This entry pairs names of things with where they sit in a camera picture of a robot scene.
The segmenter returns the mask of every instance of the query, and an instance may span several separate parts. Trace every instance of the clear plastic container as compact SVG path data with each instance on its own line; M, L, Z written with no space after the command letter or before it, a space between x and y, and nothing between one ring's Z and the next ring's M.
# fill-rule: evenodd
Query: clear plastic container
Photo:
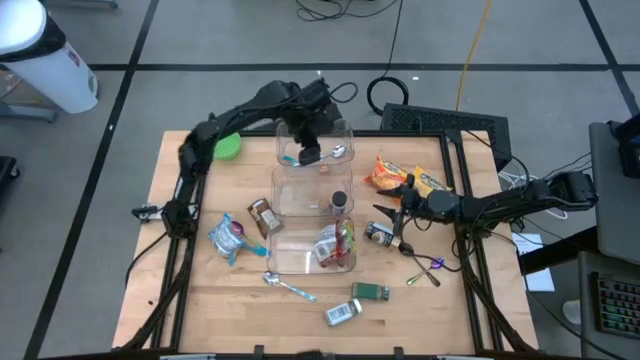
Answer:
M270 250L267 258L269 271L288 275L332 274L348 272L356 266L355 239L357 237L355 234L357 230L353 228L351 248L347 255L343 255L340 263L337 261L321 263L319 258L324 252L319 249L319 241L326 239L327 227L345 219L353 226L353 221L348 217L278 216L278 219L284 224L284 228L270 234L267 240Z
M345 120L336 120L333 123L333 131L318 136L318 143L320 144L322 159L304 167L339 165L350 162L355 156L353 130ZM287 167L298 166L296 163L302 146L296 144L293 135L289 133L289 129L284 123L280 123L276 128L276 146L280 165ZM344 152L340 156L334 156L332 151L337 146L344 146Z
M276 166L271 180L271 210L277 215L334 216L347 215L353 210L350 162L327 168ZM346 195L342 208L333 204L336 192Z

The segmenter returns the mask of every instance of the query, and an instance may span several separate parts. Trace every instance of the keyboard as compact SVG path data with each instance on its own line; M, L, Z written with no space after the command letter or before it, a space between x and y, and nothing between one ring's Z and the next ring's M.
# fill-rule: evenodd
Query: keyboard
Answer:
M599 331L640 339L640 284L592 272L591 290Z

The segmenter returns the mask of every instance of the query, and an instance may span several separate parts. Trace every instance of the concrete floor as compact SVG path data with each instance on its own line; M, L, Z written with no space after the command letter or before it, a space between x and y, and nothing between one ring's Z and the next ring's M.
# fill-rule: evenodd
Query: concrete floor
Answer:
M367 13L389 1L354 1L351 10ZM111 10L48 2L52 17L85 61L122 71L96 72L101 98L89 112L61 113L53 125L0 120L0 154L18 158L23 169L0 207L1 359L24 356L126 64L154 3L120 0L120 8ZM589 3L617 61L640 64L640 39L633 25L640 3ZM463 63L483 6L482 0L406 0L394 63ZM283 0L159 1L140 64L263 66L252 71L238 71L243 69L236 66L135 72L40 356L109 350L124 274L139 231L130 209L147 198L165 130L191 129L209 111L224 111L245 101L272 79L305 84L318 77L322 65L298 71L287 71L287 67L321 63L343 63L342 68L359 64L354 70L324 70L322 76L332 85L356 82L361 93L340 106L343 115L354 128L379 127L380 118L369 109L364 91L381 71L366 70L366 64L386 62L397 8L368 19L345 17L316 23L301 21L295 11L293 1ZM577 0L494 0L473 62L607 64ZM285 65L275 71L269 65L273 63ZM506 116L513 153L532 174L543 175L586 153L589 123L630 117L611 71L505 70L469 72L461 110ZM390 75L407 83L411 105L455 107L458 71L407 70ZM624 77L631 90L640 92L640 73L625 72ZM374 98L377 103L401 100L394 88L384 85L376 89ZM595 223L593 212L571 214L566 221L545 213L531 218L561 236ZM546 243L555 241L542 236ZM538 294L538 298L560 313L565 300L578 297L577 264L555 267L552 274L556 292ZM578 356L579 341L535 303L531 305L541 348Z

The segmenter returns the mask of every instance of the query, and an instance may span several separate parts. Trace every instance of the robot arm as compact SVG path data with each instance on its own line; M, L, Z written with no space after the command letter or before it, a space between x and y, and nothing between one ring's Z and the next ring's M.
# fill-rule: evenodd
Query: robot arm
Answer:
M319 79L304 88L296 83L272 81L263 86L256 96L220 116L209 115L198 124L180 146L180 178L173 199L164 206L162 220L170 237L185 238L195 235L195 223L189 205L199 181L204 181L213 148L225 138L262 119L282 119L300 143L301 165L320 160L317 136L331 132L340 112L331 101L329 86Z
M402 231L405 216L443 224L456 223L469 231L478 227L479 230L492 230L502 221L538 211L550 208L584 211L598 201L591 177L576 171L534 180L482 198L460 196L445 190L434 190L424 198L413 187L414 182L415 178L410 174L406 184L392 190L378 191L382 195L401 198L400 211L374 205L391 219L395 235Z

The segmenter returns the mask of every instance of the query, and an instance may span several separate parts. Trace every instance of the wooden tabletop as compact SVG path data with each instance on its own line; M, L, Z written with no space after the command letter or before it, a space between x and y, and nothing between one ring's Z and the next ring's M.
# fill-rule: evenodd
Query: wooden tabletop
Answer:
M165 132L151 185L149 202L164 204L173 193L178 175L177 149L187 132ZM486 139L485 133L478 133ZM475 196L500 190L491 150L470 135L463 136L471 183ZM224 212L245 225L245 231L263 241L246 208L253 201L271 197L271 173L277 165L275 138L243 138L242 152L233 161L216 161L207 180L200 231L192 268L181 352L250 353L254 345L267 353L295 353L309 349L343 354L391 354L402 346L407 354L472 354L463 280L459 273L435 270L442 286L436 288L423 277L413 286L406 281L419 272L412 259L363 240L360 234L369 220L389 224L372 207L397 207L392 199L375 194L364 183L376 164L376 155L413 171L420 165L445 182L442 155L437 139L355 138L352 161L355 206L357 266L338 275L288 275L282 280L318 298L311 303L284 287L269 287L261 277L265 258L240 253L229 267L215 250L207 234ZM450 145L456 187L461 188L455 149ZM136 253L164 232L161 221L141 226ZM507 225L496 232L511 238ZM451 267L459 261L451 254L452 225L433 224L427 232L407 225L405 240L416 252L441 256ZM169 241L145 255L134 268L127 288L114 346L122 345L138 330L158 301ZM484 240L487 264L497 306L530 345L537 340L513 245L493 236ZM324 311L350 300L355 281L391 287L388 303L362 301L363 313L336 327L328 327ZM485 335L491 347L484 308L478 301ZM169 343L174 310L167 312L163 345Z

